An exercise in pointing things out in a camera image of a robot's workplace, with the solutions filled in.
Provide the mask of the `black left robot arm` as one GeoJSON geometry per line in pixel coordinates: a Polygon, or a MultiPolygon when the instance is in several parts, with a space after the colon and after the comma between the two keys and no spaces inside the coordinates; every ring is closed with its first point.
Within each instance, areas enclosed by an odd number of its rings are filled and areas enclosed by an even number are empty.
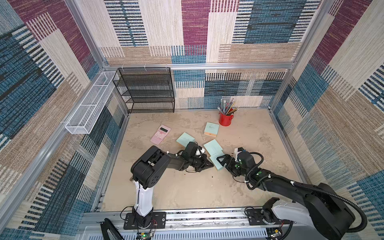
{"type": "Polygon", "coordinates": [[[153,219],[154,186],[166,169],[184,171],[193,167],[197,173],[214,167],[208,160],[203,148],[195,142],[189,142],[185,149],[176,154],[162,151],[151,146],[131,167],[132,181],[136,186],[136,202],[132,209],[134,221],[139,226],[148,226],[153,219]]]}

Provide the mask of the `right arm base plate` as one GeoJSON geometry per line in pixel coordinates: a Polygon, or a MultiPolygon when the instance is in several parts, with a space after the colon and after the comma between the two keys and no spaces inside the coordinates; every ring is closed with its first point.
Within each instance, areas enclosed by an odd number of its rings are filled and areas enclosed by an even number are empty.
{"type": "Polygon", "coordinates": [[[244,212],[250,226],[281,225],[281,220],[270,209],[245,208],[244,212]]]}

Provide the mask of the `mint drawer jewelry box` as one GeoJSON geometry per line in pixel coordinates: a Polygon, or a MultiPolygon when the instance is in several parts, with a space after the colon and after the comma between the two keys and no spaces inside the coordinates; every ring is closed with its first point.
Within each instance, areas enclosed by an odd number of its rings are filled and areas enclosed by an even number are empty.
{"type": "Polygon", "coordinates": [[[214,164],[215,168],[220,171],[223,166],[222,164],[217,160],[217,158],[224,156],[225,154],[223,152],[218,152],[212,156],[209,157],[210,161],[214,164]]]}

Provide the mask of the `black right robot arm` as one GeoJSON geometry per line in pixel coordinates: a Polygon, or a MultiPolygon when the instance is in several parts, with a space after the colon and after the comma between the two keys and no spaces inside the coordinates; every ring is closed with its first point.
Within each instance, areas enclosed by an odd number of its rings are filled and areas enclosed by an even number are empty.
{"type": "Polygon", "coordinates": [[[329,185],[308,185],[262,169],[264,156],[260,153],[240,149],[234,157],[221,155],[216,160],[233,177],[243,176],[249,190],[276,193],[305,207],[314,228],[328,240],[340,240],[346,233],[360,232],[368,225],[364,211],[329,185]]]}

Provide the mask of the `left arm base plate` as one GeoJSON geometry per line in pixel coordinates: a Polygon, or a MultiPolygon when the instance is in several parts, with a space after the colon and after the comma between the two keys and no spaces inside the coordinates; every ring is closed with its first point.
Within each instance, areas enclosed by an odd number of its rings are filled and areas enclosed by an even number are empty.
{"type": "Polygon", "coordinates": [[[164,229],[166,225],[166,212],[150,212],[145,217],[138,213],[127,213],[124,230],[164,229]]]}

